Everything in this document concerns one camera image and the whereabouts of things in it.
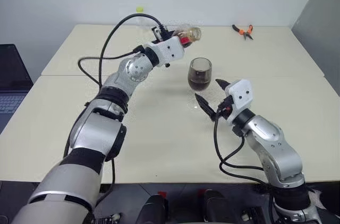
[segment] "white table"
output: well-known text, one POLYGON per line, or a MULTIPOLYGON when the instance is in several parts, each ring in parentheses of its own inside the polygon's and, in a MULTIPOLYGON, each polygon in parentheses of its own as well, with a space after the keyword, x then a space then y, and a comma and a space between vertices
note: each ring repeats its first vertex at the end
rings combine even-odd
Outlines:
MULTIPOLYGON (((99 56, 112 28, 110 25, 77 25, 42 75, 83 75, 77 67, 78 59, 99 56)), ((201 30, 202 39, 185 50, 183 64, 196 57, 206 57, 213 66, 223 65, 225 76, 324 75, 288 27, 254 27, 254 41, 244 41, 231 27, 201 27, 201 30)), ((151 30, 122 26, 109 42, 105 56, 125 54, 154 39, 151 30)), ((104 61, 103 75, 110 75, 118 65, 117 61, 104 61)), ((98 61, 85 61, 83 67, 91 75, 98 75, 98 61)))
MULTIPOLYGON (((118 183, 247 182, 219 171, 213 124, 188 86, 187 66, 178 61, 167 71, 155 69, 136 89, 123 121, 127 136, 116 161, 118 183)), ((224 64, 215 64, 213 78, 236 79, 227 73, 224 64)), ((320 76, 249 79, 252 110, 281 126, 303 160, 307 181, 340 180, 339 97, 328 82, 320 76)), ((41 76, 0 135, 0 180, 41 181, 60 161, 74 120, 96 93, 85 76, 41 76)), ((224 97, 215 82, 202 95, 214 108, 224 97)), ((240 142, 225 122, 218 138, 223 155, 240 142)), ((260 164, 247 144, 233 162, 260 164)), ((256 170, 234 172, 265 179, 256 170)), ((105 165, 103 183, 110 182, 105 165)))

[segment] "brown liquid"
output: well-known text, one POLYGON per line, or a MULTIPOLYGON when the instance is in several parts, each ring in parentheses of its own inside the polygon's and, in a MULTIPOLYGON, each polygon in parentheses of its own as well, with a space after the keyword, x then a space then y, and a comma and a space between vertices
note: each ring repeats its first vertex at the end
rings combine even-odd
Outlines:
POLYGON ((205 90, 209 86, 210 82, 199 82, 199 81, 188 80, 188 83, 191 89, 195 91, 201 91, 201 90, 205 90))

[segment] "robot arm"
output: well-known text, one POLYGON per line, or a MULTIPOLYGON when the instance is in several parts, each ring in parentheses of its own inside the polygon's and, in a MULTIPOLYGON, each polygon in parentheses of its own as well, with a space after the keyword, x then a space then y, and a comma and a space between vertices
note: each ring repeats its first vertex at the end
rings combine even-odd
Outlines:
MULTIPOLYGON (((219 112, 237 135, 244 135, 249 146, 258 155, 274 196, 276 212, 287 223, 314 221, 321 224, 316 207, 311 204, 302 161, 298 153, 286 142, 282 129, 255 115, 249 108, 253 99, 248 80, 228 83, 216 79, 226 93, 219 112)), ((200 107, 215 120, 215 112, 206 100, 196 95, 200 107)))
POLYGON ((144 51, 134 57, 121 61, 118 71, 108 77, 74 123, 69 138, 72 151, 46 175, 13 220, 14 224, 70 224, 90 220, 99 195, 104 161, 116 157, 123 144, 126 127, 122 120, 134 89, 155 66, 182 58, 183 46, 178 36, 158 39, 145 44, 144 51))

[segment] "pliers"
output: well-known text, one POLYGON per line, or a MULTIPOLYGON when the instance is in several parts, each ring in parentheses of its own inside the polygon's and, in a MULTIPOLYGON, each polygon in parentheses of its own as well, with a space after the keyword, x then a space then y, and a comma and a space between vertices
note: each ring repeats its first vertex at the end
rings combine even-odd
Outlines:
POLYGON ((244 31, 243 29, 239 29, 238 27, 236 27, 235 25, 232 25, 233 29, 235 31, 237 31, 240 35, 243 35, 244 40, 246 40, 247 37, 249 37, 251 40, 253 40, 253 38, 251 37, 251 32, 253 31, 253 25, 249 25, 249 28, 247 31, 244 31))

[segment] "laptop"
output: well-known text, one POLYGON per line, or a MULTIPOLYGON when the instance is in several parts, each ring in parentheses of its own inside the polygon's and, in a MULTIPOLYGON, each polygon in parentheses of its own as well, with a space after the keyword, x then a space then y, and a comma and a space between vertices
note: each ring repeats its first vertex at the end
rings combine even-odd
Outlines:
POLYGON ((0 133, 32 86, 16 46, 0 45, 0 133))

